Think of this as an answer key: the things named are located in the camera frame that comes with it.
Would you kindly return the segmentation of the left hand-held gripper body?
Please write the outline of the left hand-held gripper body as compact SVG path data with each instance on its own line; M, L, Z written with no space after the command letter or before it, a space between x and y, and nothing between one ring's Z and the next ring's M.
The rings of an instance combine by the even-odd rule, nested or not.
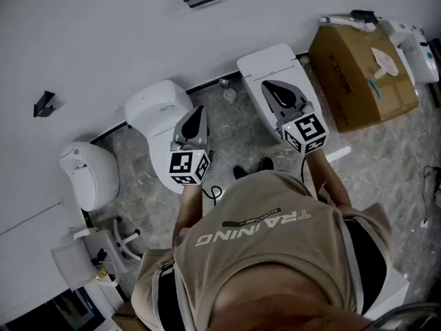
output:
M207 138L174 136L170 144L170 177L181 185L200 185L211 166Z

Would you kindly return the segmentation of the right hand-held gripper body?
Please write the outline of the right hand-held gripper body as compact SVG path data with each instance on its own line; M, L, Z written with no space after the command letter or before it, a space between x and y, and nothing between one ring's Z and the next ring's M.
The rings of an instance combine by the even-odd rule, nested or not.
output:
M279 141L298 154L310 154L327 141L327 125L320 112L306 107L289 108L276 112L276 129Z

